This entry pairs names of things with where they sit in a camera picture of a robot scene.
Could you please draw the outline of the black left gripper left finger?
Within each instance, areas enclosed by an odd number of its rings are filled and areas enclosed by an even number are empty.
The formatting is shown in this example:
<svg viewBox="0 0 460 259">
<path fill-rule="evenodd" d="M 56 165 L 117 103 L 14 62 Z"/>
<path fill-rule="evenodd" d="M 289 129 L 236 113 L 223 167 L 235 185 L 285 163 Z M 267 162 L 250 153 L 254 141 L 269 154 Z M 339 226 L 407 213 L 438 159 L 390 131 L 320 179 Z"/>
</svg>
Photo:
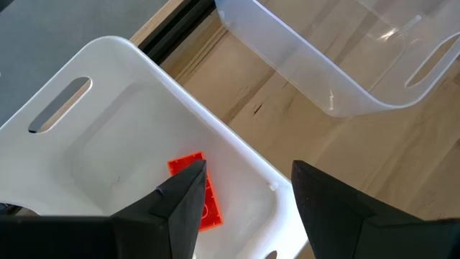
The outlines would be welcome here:
<svg viewBox="0 0 460 259">
<path fill-rule="evenodd" d="M 206 161 L 104 217 L 1 218 L 2 258 L 192 258 L 205 204 Z"/>
</svg>

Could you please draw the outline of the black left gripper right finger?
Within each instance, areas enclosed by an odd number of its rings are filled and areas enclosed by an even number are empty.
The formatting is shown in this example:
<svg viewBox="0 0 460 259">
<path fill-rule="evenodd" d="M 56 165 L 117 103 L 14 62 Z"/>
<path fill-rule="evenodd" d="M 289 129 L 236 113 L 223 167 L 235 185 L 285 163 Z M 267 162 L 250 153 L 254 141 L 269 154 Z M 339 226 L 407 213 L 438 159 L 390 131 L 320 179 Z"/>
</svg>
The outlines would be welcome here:
<svg viewBox="0 0 460 259">
<path fill-rule="evenodd" d="M 316 258 L 459 257 L 458 219 L 419 219 L 302 160 L 291 182 Z"/>
</svg>

